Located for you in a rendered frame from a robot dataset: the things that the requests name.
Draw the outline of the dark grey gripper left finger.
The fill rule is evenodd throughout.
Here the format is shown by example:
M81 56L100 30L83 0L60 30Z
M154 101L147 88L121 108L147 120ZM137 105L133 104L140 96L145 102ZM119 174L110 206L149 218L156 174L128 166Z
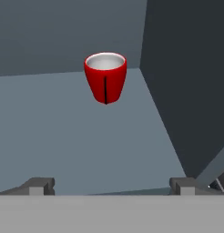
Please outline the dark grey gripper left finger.
M0 196L53 196L55 194L54 186L55 179L53 177L31 177L19 187L13 187L0 192Z

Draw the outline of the red cup with white inside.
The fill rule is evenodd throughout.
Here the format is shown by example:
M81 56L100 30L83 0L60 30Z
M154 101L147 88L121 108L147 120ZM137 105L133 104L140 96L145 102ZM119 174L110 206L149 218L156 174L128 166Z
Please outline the red cup with white inside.
M93 54L85 59L84 70L96 101L107 105L119 100L127 75L124 56L112 52Z

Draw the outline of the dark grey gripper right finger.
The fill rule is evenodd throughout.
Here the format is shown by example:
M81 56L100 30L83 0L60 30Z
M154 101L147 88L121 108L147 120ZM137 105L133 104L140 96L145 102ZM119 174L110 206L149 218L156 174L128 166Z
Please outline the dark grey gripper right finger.
M193 177L172 177L169 180L172 195L206 196L224 195L224 192L200 185Z

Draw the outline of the grey cabinet interior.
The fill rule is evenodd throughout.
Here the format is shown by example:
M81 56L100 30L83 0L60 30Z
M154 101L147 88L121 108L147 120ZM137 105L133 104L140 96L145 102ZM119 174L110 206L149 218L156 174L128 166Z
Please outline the grey cabinet interior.
M85 59L127 60L118 101ZM209 184L224 172L224 0L0 0L0 190L59 195Z

